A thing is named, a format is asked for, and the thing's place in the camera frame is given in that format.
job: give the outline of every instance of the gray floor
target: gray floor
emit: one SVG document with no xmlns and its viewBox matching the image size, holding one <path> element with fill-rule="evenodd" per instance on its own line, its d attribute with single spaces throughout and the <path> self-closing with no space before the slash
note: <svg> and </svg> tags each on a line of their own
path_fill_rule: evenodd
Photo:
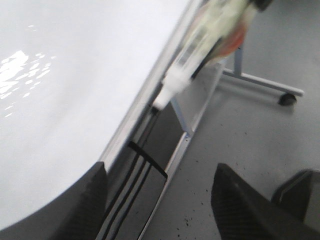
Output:
<svg viewBox="0 0 320 240">
<path fill-rule="evenodd" d="M 320 1 L 277 0 L 259 14 L 244 71 L 305 96 L 282 107 L 281 92 L 223 77 L 144 240 L 220 239 L 210 206 L 217 163 L 268 199 L 297 171 L 320 169 Z"/>
</svg>

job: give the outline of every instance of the metal stand leg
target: metal stand leg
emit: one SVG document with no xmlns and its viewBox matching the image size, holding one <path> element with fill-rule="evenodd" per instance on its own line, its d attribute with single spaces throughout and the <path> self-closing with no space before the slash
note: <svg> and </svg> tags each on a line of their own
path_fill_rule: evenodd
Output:
<svg viewBox="0 0 320 240">
<path fill-rule="evenodd" d="M 302 97 L 304 95 L 305 92 L 301 89 L 284 85 L 275 81 L 270 81 L 261 77 L 242 73 L 243 47 L 244 45 L 242 44 L 234 53 L 234 71 L 225 68 L 223 71 L 224 75 L 245 80 L 247 82 L 265 86 L 271 89 L 279 90 L 295 96 Z"/>
</svg>

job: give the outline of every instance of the caster wheel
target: caster wheel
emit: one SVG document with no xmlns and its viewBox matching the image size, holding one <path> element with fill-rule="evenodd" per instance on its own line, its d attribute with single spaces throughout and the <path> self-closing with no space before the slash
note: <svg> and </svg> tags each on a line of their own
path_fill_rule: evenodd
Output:
<svg viewBox="0 0 320 240">
<path fill-rule="evenodd" d="M 282 95 L 278 101 L 278 104 L 281 106 L 291 106 L 297 102 L 295 95 L 286 93 Z"/>
</svg>

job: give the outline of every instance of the metal frame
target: metal frame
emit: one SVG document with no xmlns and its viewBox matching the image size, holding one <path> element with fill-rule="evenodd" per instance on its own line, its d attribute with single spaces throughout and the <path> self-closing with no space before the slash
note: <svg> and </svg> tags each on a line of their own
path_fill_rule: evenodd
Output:
<svg viewBox="0 0 320 240">
<path fill-rule="evenodd" d="M 244 45 L 242 44 L 234 53 L 234 70 L 230 70 L 226 68 L 223 71 L 224 75 L 245 80 L 247 82 L 258 84 L 267 88 L 279 90 L 287 94 L 292 94 L 298 97 L 302 97 L 305 94 L 305 92 L 299 88 L 243 73 L 242 72 L 243 48 L 244 48 Z"/>
</svg>

